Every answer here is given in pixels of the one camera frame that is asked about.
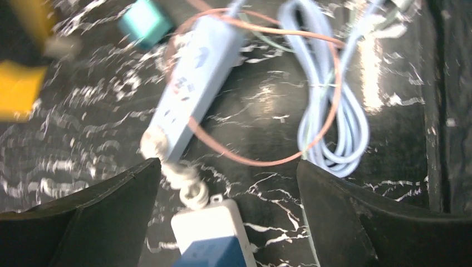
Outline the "yellow cube socket adapter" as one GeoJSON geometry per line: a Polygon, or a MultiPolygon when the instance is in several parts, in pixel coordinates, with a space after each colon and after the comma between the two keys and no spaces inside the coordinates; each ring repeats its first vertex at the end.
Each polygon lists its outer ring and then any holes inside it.
{"type": "Polygon", "coordinates": [[[56,15],[48,1],[1,1],[1,121],[29,120],[47,72],[56,15]]]}

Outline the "long white power strip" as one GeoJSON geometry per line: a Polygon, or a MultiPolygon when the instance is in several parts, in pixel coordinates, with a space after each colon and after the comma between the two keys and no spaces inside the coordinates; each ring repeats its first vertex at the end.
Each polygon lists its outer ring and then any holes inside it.
{"type": "Polygon", "coordinates": [[[175,214],[171,227],[181,255],[192,242],[236,236],[247,266],[257,265],[238,205],[233,199],[214,195],[202,209],[184,209],[175,214]]]}

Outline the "teal small adapter plug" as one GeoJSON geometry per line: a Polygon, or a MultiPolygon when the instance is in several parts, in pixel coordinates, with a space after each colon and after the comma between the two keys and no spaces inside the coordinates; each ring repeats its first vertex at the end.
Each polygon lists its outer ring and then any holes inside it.
{"type": "Polygon", "coordinates": [[[141,48],[151,49],[174,27],[164,10],[149,0],[137,0],[123,14],[118,26],[124,36],[141,48]]]}

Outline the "light blue socket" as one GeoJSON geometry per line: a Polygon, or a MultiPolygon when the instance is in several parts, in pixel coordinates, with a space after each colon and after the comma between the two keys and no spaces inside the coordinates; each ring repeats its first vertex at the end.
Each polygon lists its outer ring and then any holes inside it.
{"type": "Polygon", "coordinates": [[[171,74],[140,150],[143,158],[178,161],[193,132],[189,117],[200,122],[239,59],[244,34],[213,16],[200,17],[171,74]]]}

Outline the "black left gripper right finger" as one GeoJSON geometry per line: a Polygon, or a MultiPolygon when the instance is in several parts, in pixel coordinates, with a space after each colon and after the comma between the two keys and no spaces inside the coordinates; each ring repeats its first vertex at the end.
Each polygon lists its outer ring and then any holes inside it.
{"type": "Polygon", "coordinates": [[[320,266],[470,266],[471,218],[383,197],[306,161],[297,182],[320,266]]]}

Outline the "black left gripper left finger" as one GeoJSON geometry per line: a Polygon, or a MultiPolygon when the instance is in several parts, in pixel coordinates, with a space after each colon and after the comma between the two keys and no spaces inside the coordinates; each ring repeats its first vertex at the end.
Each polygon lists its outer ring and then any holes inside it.
{"type": "Polygon", "coordinates": [[[1,214],[2,266],[137,266],[159,159],[24,212],[1,214]]]}

